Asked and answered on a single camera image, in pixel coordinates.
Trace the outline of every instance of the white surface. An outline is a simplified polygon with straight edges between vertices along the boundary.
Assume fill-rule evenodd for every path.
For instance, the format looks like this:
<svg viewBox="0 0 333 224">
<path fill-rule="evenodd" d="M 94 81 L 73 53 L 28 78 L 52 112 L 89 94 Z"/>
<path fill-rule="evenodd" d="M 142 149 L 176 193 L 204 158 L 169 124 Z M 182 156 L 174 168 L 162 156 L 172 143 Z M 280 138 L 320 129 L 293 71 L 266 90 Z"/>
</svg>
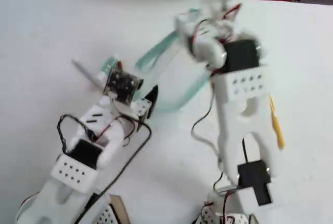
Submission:
<svg viewBox="0 0 333 224">
<path fill-rule="evenodd" d="M 56 124 L 82 115 L 98 100 L 71 65 L 79 58 L 96 73 L 118 53 L 125 69 L 173 29 L 173 17 L 199 0 L 0 0 L 0 222 L 45 183 L 60 153 Z M 333 7 L 244 1 L 238 21 L 267 50 L 272 92 L 286 148 L 281 186 L 285 205 L 265 223 L 330 223 Z M 132 223 L 190 223 L 219 177 L 215 156 L 190 136 L 209 106 L 206 86 L 175 114 L 155 114 L 153 136 L 110 190 L 122 196 Z M 197 131 L 216 140 L 214 112 Z M 74 124 L 64 122 L 70 137 Z M 123 149 L 105 172 L 104 187 L 146 133 Z M 251 160 L 258 147 L 246 139 Z M 239 142 L 238 158 L 244 160 Z"/>
</svg>

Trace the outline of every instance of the white robot part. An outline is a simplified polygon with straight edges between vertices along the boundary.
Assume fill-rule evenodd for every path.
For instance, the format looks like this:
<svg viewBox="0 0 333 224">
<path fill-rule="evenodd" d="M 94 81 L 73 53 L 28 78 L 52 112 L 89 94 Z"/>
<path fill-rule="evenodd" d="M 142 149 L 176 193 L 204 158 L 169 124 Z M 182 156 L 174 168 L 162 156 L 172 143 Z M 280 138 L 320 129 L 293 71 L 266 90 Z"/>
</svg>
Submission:
<svg viewBox="0 0 333 224">
<path fill-rule="evenodd" d="M 77 220 L 84 206 L 96 191 L 96 180 L 101 169 L 110 163 L 117 149 L 122 147 L 124 128 L 129 125 L 127 121 L 120 122 L 120 119 L 116 119 L 119 116 L 118 111 L 110 113 L 110 109 L 114 108 L 111 103 L 110 100 L 106 103 L 103 97 L 99 105 L 92 106 L 80 118 L 80 121 L 95 133 L 97 140 L 91 142 L 79 125 L 76 135 L 68 142 L 66 150 L 68 154 L 62 154 L 58 158 L 50 178 L 40 193 L 23 203 L 17 215 L 17 224 L 74 223 Z M 145 115 L 149 111 L 150 105 L 151 102 L 144 99 L 135 104 L 134 109 L 128 109 L 128 111 L 134 114 L 141 111 L 141 115 Z M 101 149 L 96 161 L 96 169 L 70 157 L 71 152 L 80 141 Z M 98 218 L 103 215 L 110 204 L 108 199 L 108 195 L 102 195 L 80 223 L 98 223 Z M 104 221 L 108 220 L 105 223 L 117 223 L 113 217 L 104 218 Z"/>
<path fill-rule="evenodd" d="M 279 148 L 272 125 L 270 94 L 266 67 L 216 75 L 214 84 L 217 114 L 220 122 L 218 140 L 224 171 L 232 184 L 238 185 L 237 160 L 243 137 L 251 133 L 258 142 L 260 157 L 278 175 Z M 239 112 L 239 103 L 247 106 Z"/>
</svg>

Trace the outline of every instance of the cable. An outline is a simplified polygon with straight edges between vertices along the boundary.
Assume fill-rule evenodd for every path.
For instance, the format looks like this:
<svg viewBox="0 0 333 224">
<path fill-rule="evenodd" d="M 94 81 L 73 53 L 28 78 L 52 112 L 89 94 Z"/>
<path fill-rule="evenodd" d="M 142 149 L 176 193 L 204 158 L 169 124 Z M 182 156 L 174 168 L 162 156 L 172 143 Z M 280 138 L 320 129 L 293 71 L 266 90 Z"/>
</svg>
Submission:
<svg viewBox="0 0 333 224">
<path fill-rule="evenodd" d="M 112 180 L 112 182 L 110 182 L 110 184 L 108 184 L 104 188 L 104 190 L 93 200 L 93 202 L 87 208 L 84 209 L 84 211 L 81 213 L 81 215 L 76 220 L 75 224 L 78 224 L 79 221 L 83 218 L 83 216 L 89 211 L 89 209 L 116 183 L 116 181 L 123 174 L 123 172 L 125 171 L 125 169 L 129 166 L 129 164 L 131 163 L 131 161 L 133 160 L 133 158 L 146 145 L 146 143 L 149 141 L 149 139 L 151 137 L 151 134 L 152 134 L 151 128 L 145 122 L 142 122 L 141 120 L 137 120 L 137 119 L 132 118 L 132 117 L 127 116 L 127 115 L 119 115 L 118 117 L 124 118 L 124 119 L 126 119 L 128 121 L 136 122 L 137 124 L 140 124 L 140 125 L 144 125 L 147 128 L 147 130 L 149 131 L 149 135 L 145 139 L 145 141 L 139 146 L 139 148 L 137 148 L 137 150 L 132 154 L 132 156 L 130 157 L 130 159 L 128 159 L 128 161 L 125 163 L 125 165 L 122 167 L 122 169 L 118 172 L 118 174 L 116 175 L 116 177 L 114 178 L 114 180 Z"/>
<path fill-rule="evenodd" d="M 219 157 L 219 152 L 217 151 L 215 145 L 214 145 L 211 141 L 207 140 L 206 138 L 203 138 L 203 137 L 198 136 L 198 135 L 194 132 L 194 128 L 196 127 L 196 125 L 197 125 L 198 123 L 200 123 L 202 120 L 204 120 L 204 119 L 209 115 L 209 113 L 210 113 L 210 111 L 212 110 L 212 107 L 213 107 L 213 101 L 214 101 L 214 90 L 212 90 L 212 97 L 211 97 L 211 100 L 210 100 L 210 104 L 209 104 L 208 112 L 207 112 L 204 116 L 202 116 L 201 118 L 199 118 L 199 120 L 196 121 L 196 122 L 193 124 L 192 129 L 191 129 L 191 136 L 192 136 L 194 139 L 196 139 L 197 141 L 202 142 L 202 143 L 204 143 L 204 144 L 207 144 L 207 145 L 208 145 L 208 146 L 214 151 L 215 155 L 216 155 L 217 157 Z"/>
<path fill-rule="evenodd" d="M 217 184 L 219 181 L 221 181 L 222 177 L 223 177 L 223 172 L 221 172 L 221 175 L 220 175 L 219 179 L 216 180 L 216 182 L 214 182 L 214 184 L 213 184 L 213 190 L 214 190 L 214 192 L 215 192 L 216 194 L 218 194 L 218 195 L 220 195 L 220 192 L 218 192 L 218 191 L 216 190 L 216 184 Z"/>
<path fill-rule="evenodd" d="M 225 196 L 224 196 L 224 202 L 223 202 L 223 222 L 222 222 L 222 224 L 226 224 L 226 223 L 225 223 L 225 220 L 226 220 L 226 218 L 225 218 L 225 205 L 226 205 L 226 203 L 227 203 L 227 198 L 228 198 L 229 195 L 233 194 L 234 192 L 235 192 L 235 191 L 231 191 L 231 190 L 229 190 L 229 191 L 227 191 L 227 192 L 225 193 Z"/>
<path fill-rule="evenodd" d="M 234 15 L 234 18 L 237 16 L 238 14 L 238 11 L 240 9 L 240 7 L 242 6 L 241 3 L 238 3 L 236 6 L 234 6 L 232 9 L 228 10 L 222 17 L 222 19 L 226 19 L 227 18 L 227 15 L 230 14 L 231 12 L 233 11 L 236 11 L 236 14 Z"/>
<path fill-rule="evenodd" d="M 131 137 L 129 137 L 129 140 L 128 140 L 128 142 L 126 144 L 123 144 L 123 147 L 126 147 L 127 145 L 129 145 L 130 142 L 131 142 Z"/>
<path fill-rule="evenodd" d="M 196 27 L 194 28 L 194 32 L 193 32 L 193 39 L 192 39 L 192 45 L 194 44 L 194 41 L 196 40 L 196 37 L 198 35 L 198 31 L 199 31 L 199 27 L 202 23 L 204 23 L 205 21 L 208 21 L 209 19 L 204 19 L 204 20 L 201 20 L 197 25 Z"/>
<path fill-rule="evenodd" d="M 60 141 L 61 141 L 61 144 L 62 144 L 62 152 L 64 154 L 67 153 L 67 151 L 66 151 L 67 144 L 66 144 L 66 139 L 63 137 L 63 134 L 61 132 L 61 123 L 66 117 L 69 117 L 69 118 L 73 119 L 75 122 L 77 122 L 78 124 L 80 124 L 91 142 L 94 142 L 98 139 L 96 134 L 91 129 L 89 129 L 84 123 L 82 123 L 77 117 L 75 117 L 71 114 L 64 114 L 60 117 L 59 122 L 57 124 L 57 130 L 59 132 L 59 137 L 60 137 Z"/>
<path fill-rule="evenodd" d="M 248 155 L 247 155 L 247 153 L 246 153 L 246 148 L 245 148 L 244 138 L 243 138 L 243 140 L 242 140 L 242 142 L 241 142 L 241 145 L 243 146 L 243 153 L 244 153 L 244 157 L 245 157 L 245 162 L 248 163 L 249 160 L 248 160 Z"/>
</svg>

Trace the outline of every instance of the black wire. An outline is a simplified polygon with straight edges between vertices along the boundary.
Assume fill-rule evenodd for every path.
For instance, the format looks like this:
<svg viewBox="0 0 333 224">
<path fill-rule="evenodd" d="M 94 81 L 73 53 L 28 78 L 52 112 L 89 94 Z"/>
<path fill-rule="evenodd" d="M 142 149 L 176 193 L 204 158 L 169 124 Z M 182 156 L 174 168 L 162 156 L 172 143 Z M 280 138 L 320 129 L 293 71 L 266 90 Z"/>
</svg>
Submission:
<svg viewBox="0 0 333 224">
<path fill-rule="evenodd" d="M 209 109 L 208 109 L 208 111 L 206 112 L 206 114 L 203 115 L 201 118 L 199 118 L 199 120 L 196 121 L 196 122 L 193 124 L 192 129 L 191 129 L 191 132 L 194 130 L 194 128 L 196 127 L 196 125 L 197 125 L 198 123 L 200 123 L 202 120 L 204 120 L 204 119 L 209 115 L 209 113 L 210 113 L 210 111 L 212 110 L 212 108 L 213 108 L 213 104 L 211 103 L 211 104 L 209 105 Z"/>
<path fill-rule="evenodd" d="M 126 147 L 127 145 L 129 145 L 130 144 L 130 142 L 131 142 L 131 137 L 128 137 L 128 142 L 126 143 L 126 144 L 123 144 L 123 147 Z"/>
<path fill-rule="evenodd" d="M 73 119 L 75 122 L 77 122 L 78 124 L 80 124 L 81 127 L 84 129 L 85 133 L 87 134 L 90 141 L 94 142 L 97 140 L 97 136 L 95 135 L 95 133 L 91 129 L 89 129 L 84 123 L 82 123 L 77 117 L 75 117 L 71 114 L 64 114 L 60 117 L 58 124 L 57 124 L 57 130 L 59 132 L 59 137 L 60 137 L 60 141 L 62 144 L 62 152 L 64 154 L 67 153 L 67 151 L 66 151 L 67 144 L 66 144 L 66 139 L 63 137 L 63 134 L 61 132 L 61 123 L 66 117 L 69 117 L 69 118 Z"/>
<path fill-rule="evenodd" d="M 246 153 L 246 148 L 245 148 L 244 138 L 243 138 L 241 144 L 242 144 L 242 146 L 243 146 L 243 153 L 244 153 L 244 157 L 245 157 L 245 162 L 248 163 L 249 160 L 248 160 L 248 155 L 247 155 L 247 153 Z"/>
<path fill-rule="evenodd" d="M 104 188 L 104 190 L 97 197 L 95 197 L 95 199 L 93 200 L 93 202 L 87 208 L 84 209 L 84 211 L 81 213 L 81 215 L 78 217 L 78 219 L 76 220 L 76 222 L 74 224 L 79 223 L 80 220 L 83 218 L 83 216 L 89 211 L 89 209 L 116 183 L 116 181 L 123 174 L 123 172 L 125 171 L 125 169 L 131 163 L 131 161 L 133 160 L 133 158 L 146 145 L 146 143 L 149 141 L 149 139 L 151 137 L 151 134 L 152 134 L 151 128 L 145 122 L 142 122 L 141 120 L 137 120 L 137 119 L 132 118 L 132 117 L 127 116 L 127 115 L 120 115 L 119 117 L 121 117 L 123 119 L 126 119 L 128 121 L 134 121 L 134 122 L 136 122 L 137 124 L 140 124 L 140 125 L 144 125 L 147 128 L 147 130 L 149 131 L 149 135 L 146 138 L 146 140 L 139 146 L 139 148 L 132 154 L 132 156 L 130 157 L 130 159 L 128 159 L 128 161 L 125 163 L 125 165 L 122 167 L 122 169 L 118 172 L 118 174 L 116 175 L 116 177 L 114 178 L 114 180 L 112 180 L 112 182 L 110 182 L 110 184 L 108 184 Z"/>
<path fill-rule="evenodd" d="M 218 195 L 220 195 L 220 193 L 216 190 L 216 184 L 217 184 L 219 181 L 221 181 L 222 177 L 223 177 L 223 172 L 221 172 L 221 175 L 220 175 L 219 179 L 216 180 L 216 182 L 214 182 L 214 184 L 213 184 L 213 190 L 214 190 L 214 192 L 215 192 L 216 194 L 218 194 Z"/>
</svg>

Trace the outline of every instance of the yellow wire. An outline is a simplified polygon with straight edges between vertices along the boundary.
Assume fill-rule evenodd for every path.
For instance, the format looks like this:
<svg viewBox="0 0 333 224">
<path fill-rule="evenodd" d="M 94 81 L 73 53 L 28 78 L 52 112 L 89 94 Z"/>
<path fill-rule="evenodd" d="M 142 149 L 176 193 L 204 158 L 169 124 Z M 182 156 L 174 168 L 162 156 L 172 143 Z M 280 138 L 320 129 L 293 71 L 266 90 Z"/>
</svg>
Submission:
<svg viewBox="0 0 333 224">
<path fill-rule="evenodd" d="M 277 144 L 279 146 L 280 149 L 283 149 L 285 147 L 285 141 L 283 139 L 283 135 L 282 135 L 282 131 L 279 125 L 279 121 L 277 120 L 277 117 L 275 116 L 275 107 L 274 107 L 274 102 L 272 99 L 272 96 L 270 96 L 271 98 L 271 112 L 272 112 L 272 124 L 273 124 L 273 128 L 275 130 L 275 133 L 277 135 Z"/>
</svg>

